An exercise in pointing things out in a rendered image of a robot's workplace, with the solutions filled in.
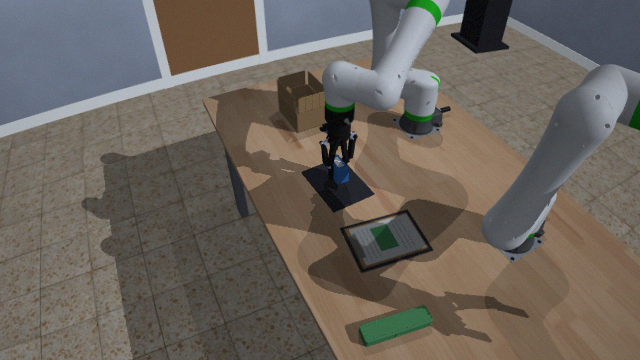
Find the dark grey mat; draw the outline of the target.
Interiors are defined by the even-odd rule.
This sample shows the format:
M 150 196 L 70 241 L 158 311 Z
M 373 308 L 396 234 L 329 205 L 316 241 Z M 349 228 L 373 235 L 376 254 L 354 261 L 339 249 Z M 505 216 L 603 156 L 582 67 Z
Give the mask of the dark grey mat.
M 340 191 L 337 191 L 327 178 L 328 171 L 324 163 L 301 173 L 330 209 L 336 212 L 375 194 L 349 166 L 348 168 L 347 188 Z

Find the brown cardboard box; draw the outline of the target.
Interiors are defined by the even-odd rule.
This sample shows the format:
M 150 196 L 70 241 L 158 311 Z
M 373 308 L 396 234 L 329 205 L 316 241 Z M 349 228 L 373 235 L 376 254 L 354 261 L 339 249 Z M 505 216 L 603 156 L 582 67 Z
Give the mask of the brown cardboard box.
M 277 88 L 279 111 L 297 133 L 327 123 L 323 84 L 309 71 L 308 84 L 305 84 L 304 70 L 278 77 Z

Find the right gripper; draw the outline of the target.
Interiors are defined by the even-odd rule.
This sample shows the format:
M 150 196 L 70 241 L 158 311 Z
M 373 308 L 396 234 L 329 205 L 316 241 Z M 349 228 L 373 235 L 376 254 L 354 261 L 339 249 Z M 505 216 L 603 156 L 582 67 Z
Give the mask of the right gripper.
M 354 131 L 352 133 L 350 133 L 350 131 L 351 131 L 351 124 L 346 126 L 333 126 L 327 123 L 328 135 L 326 137 L 326 140 L 323 142 L 322 141 L 319 142 L 319 144 L 321 145 L 321 151 L 322 151 L 322 162 L 326 167 L 328 167 L 328 176 L 331 179 L 331 181 L 334 179 L 333 164 L 334 164 L 334 159 L 335 159 L 335 155 L 336 155 L 336 151 L 338 150 L 338 147 L 341 146 L 341 152 L 343 157 L 342 160 L 346 165 L 347 163 L 350 162 L 350 159 L 353 158 L 355 142 L 358 136 Z M 349 142 L 348 142 L 348 150 L 347 150 L 348 139 L 349 139 Z M 329 155 L 327 150 L 328 143 L 330 143 Z

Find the green pencil case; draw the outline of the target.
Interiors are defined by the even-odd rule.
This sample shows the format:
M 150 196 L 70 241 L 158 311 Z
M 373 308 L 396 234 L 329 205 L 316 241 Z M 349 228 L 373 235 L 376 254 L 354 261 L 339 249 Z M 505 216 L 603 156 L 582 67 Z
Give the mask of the green pencil case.
M 364 346 L 378 344 L 426 327 L 433 319 L 425 305 L 374 320 L 359 326 Z

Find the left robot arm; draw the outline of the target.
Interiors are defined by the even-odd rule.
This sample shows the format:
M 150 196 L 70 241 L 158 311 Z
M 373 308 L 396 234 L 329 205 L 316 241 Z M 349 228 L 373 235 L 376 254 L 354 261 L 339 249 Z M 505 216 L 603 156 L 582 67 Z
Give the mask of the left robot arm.
M 513 254 L 529 251 L 534 237 L 545 233 L 545 218 L 557 191 L 612 133 L 616 121 L 640 130 L 640 73 L 601 65 L 557 103 L 524 169 L 485 214 L 486 241 Z

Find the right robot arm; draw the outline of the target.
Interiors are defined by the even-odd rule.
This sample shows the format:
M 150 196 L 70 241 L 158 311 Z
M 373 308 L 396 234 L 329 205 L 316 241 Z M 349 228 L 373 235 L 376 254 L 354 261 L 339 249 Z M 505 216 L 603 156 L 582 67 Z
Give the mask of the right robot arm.
M 369 0 L 373 27 L 371 70 L 345 61 L 326 67 L 322 75 L 326 122 L 333 126 L 351 124 L 355 102 L 385 111 L 402 98 L 404 114 L 399 125 L 405 132 L 425 135 L 433 130 L 432 125 L 441 127 L 442 113 L 451 108 L 435 107 L 440 79 L 430 71 L 411 67 L 449 1 Z M 399 23 L 400 8 L 405 11 Z M 327 123 L 319 127 L 326 134 Z

